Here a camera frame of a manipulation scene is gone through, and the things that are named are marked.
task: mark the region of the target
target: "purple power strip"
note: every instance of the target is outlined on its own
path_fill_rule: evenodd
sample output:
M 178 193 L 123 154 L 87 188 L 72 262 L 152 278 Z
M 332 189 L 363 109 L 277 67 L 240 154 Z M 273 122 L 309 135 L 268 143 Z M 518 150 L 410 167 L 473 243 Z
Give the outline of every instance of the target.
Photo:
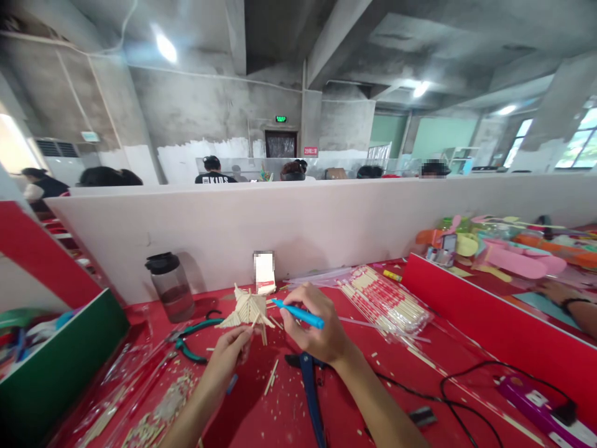
M 530 380 L 512 375 L 505 377 L 497 390 L 540 431 L 561 448 L 597 448 L 597 436 L 579 421 L 571 426 L 552 416 L 552 405 L 530 384 Z

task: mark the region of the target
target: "door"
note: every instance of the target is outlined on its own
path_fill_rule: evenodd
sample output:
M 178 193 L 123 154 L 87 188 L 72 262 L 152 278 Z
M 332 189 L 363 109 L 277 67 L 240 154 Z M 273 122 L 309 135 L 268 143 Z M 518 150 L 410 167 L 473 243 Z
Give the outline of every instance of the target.
M 266 156 L 295 159 L 297 157 L 297 133 L 266 131 Z

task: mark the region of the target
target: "green wall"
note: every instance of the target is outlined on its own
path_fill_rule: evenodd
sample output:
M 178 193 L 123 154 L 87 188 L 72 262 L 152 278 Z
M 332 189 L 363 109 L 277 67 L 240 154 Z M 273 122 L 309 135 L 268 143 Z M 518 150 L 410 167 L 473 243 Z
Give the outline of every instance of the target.
M 412 150 L 413 159 L 429 159 L 436 152 L 469 146 L 477 125 L 475 119 L 422 118 Z
M 381 146 L 392 142 L 390 158 L 397 158 L 400 145 L 402 144 L 406 120 L 405 116 L 375 115 L 373 117 L 369 147 Z

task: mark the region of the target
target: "blue pen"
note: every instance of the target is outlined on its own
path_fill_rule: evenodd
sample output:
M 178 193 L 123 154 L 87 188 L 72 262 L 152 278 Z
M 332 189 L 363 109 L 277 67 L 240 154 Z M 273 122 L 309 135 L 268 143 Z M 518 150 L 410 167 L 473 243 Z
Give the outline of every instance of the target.
M 325 324 L 321 317 L 317 317 L 314 314 L 309 313 L 309 311 L 305 311 L 301 308 L 296 308 L 290 305 L 284 305 L 284 302 L 278 299 L 272 299 L 272 302 L 275 303 L 278 308 L 286 308 L 294 317 L 308 323 L 312 327 L 321 330 Z

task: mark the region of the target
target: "black bottle lid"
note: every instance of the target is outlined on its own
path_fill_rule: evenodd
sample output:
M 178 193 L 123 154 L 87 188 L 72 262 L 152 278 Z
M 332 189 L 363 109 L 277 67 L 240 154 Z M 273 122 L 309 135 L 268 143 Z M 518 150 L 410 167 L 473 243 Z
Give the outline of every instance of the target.
M 180 266 L 180 260 L 172 252 L 153 255 L 147 258 L 145 267 L 153 275 L 167 274 Z

